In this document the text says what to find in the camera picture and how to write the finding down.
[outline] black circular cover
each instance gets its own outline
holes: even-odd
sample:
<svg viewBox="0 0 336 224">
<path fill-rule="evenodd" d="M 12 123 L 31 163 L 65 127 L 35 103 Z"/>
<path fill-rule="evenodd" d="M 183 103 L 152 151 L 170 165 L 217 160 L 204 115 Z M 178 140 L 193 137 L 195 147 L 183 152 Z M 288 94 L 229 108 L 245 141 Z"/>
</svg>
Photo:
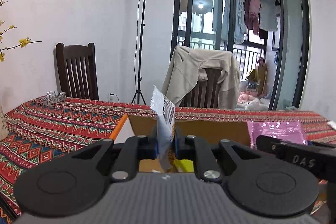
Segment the black circular cover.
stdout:
<svg viewBox="0 0 336 224">
<path fill-rule="evenodd" d="M 317 179 L 307 170 L 274 159 L 244 160 L 228 180 L 232 198 L 249 211 L 287 217 L 307 211 L 317 199 Z"/>
<path fill-rule="evenodd" d="M 64 217 L 96 203 L 104 193 L 103 176 L 85 160 L 52 162 L 18 177 L 14 195 L 23 212 L 43 217 Z"/>
</svg>

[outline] geometric pattern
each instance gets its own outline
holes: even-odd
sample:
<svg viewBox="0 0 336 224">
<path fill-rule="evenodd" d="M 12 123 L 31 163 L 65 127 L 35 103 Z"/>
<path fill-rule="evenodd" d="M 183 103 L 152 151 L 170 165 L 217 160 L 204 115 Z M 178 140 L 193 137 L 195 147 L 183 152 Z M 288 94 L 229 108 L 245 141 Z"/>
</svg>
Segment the geometric pattern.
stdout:
<svg viewBox="0 0 336 224">
<path fill-rule="evenodd" d="M 108 138 L 124 114 L 156 117 L 146 105 L 109 103 L 67 98 L 46 107 L 30 100 L 6 114 L 9 135 L 0 142 L 0 194 L 20 215 L 13 184 L 25 170 L 99 139 Z M 175 120 L 301 122 L 307 139 L 336 143 L 336 131 L 328 120 L 311 111 L 235 111 L 176 108 Z M 0 224 L 9 218 L 0 208 Z"/>
</svg>

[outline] open box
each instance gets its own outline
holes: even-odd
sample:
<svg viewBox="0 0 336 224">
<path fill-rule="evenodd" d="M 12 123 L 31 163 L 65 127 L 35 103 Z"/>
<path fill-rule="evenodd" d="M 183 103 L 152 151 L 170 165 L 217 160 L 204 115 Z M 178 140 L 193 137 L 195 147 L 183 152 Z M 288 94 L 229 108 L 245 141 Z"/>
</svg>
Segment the open box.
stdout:
<svg viewBox="0 0 336 224">
<path fill-rule="evenodd" d="M 110 135 L 115 143 L 123 143 L 129 137 L 150 135 L 157 120 L 151 117 L 142 117 L 125 114 Z M 195 135 L 202 137 L 209 144 L 217 144 L 221 139 L 229 139 L 237 143 L 250 146 L 250 135 L 247 122 L 213 122 L 204 120 L 176 120 L 175 126 L 181 129 L 185 136 Z M 140 172 L 163 172 L 158 160 L 141 160 Z"/>
</svg>

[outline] light stand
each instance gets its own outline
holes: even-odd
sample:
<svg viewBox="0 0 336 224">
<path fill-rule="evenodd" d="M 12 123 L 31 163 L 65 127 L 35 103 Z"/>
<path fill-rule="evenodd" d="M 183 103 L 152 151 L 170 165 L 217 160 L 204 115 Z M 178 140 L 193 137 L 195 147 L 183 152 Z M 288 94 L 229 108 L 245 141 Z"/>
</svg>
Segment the light stand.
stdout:
<svg viewBox="0 0 336 224">
<path fill-rule="evenodd" d="M 140 104 L 140 96 L 143 100 L 143 103 L 146 104 L 145 99 L 142 96 L 142 92 L 140 89 L 140 81 L 142 80 L 141 75 L 141 54 L 142 54 L 142 35 L 143 35 L 143 27 L 145 27 L 145 24 L 143 23 L 143 19 L 145 17 L 145 3 L 146 0 L 143 0 L 143 7 L 142 7 L 142 19 L 141 19 L 141 28 L 140 28 L 140 44 L 139 44 L 139 65 L 138 65 L 138 84 L 137 89 L 135 91 L 132 104 L 135 102 L 135 97 L 137 97 L 137 103 Z"/>
</svg>

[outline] white plastic wrapper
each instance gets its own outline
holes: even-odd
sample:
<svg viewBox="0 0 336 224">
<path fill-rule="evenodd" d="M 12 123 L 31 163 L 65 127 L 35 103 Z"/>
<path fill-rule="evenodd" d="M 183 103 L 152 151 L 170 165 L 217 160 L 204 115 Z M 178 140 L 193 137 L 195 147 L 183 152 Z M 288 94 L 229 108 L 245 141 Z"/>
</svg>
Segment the white plastic wrapper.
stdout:
<svg viewBox="0 0 336 224">
<path fill-rule="evenodd" d="M 157 114 L 159 161 L 163 170 L 169 170 L 172 168 L 169 154 L 175 133 L 175 105 L 154 86 L 151 109 Z"/>
</svg>

